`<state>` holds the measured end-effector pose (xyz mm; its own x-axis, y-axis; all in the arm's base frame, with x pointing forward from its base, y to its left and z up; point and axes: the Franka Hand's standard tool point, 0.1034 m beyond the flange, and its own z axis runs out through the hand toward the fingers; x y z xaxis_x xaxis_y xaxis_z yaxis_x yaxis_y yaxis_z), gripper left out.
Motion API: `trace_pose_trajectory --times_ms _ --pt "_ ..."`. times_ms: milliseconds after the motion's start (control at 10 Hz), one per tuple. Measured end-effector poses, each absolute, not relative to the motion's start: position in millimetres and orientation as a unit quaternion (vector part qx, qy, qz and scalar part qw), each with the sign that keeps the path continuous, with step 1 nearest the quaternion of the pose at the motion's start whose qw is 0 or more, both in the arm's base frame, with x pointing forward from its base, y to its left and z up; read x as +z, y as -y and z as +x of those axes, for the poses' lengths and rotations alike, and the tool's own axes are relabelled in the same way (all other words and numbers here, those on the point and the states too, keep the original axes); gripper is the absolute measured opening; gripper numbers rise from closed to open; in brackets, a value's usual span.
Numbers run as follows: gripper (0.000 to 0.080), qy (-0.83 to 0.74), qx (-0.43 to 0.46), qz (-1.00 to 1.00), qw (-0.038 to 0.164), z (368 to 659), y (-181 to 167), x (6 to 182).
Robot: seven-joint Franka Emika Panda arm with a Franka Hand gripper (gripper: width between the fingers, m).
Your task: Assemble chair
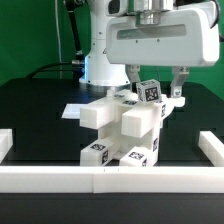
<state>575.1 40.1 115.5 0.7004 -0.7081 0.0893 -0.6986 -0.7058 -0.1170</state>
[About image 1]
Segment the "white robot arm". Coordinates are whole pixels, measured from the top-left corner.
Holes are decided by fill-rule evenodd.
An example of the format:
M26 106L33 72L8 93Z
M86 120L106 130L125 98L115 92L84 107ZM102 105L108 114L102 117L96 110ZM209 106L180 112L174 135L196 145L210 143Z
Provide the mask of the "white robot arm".
M221 37L218 0L64 0L84 65L80 82L91 87L134 87L139 67L173 69L171 96L182 94L191 67L214 65ZM84 54L75 10L88 6L91 50Z

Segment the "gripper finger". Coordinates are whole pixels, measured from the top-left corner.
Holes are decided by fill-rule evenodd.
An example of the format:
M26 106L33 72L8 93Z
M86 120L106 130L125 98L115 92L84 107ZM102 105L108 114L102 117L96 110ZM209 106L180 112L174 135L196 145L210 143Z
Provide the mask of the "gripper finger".
M135 90L136 84L140 81L139 72L140 66L139 65L126 65L125 72L130 82L130 89Z
M171 97L179 98L182 95L182 86L189 75L189 68L186 66L172 68L173 79L170 84Z

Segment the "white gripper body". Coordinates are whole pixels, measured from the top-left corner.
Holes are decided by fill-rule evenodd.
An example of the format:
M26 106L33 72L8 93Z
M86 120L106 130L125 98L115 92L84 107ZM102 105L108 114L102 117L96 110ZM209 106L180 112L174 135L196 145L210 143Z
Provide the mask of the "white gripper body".
M216 2L128 2L124 15L110 16L106 55L112 64L212 66L220 44Z

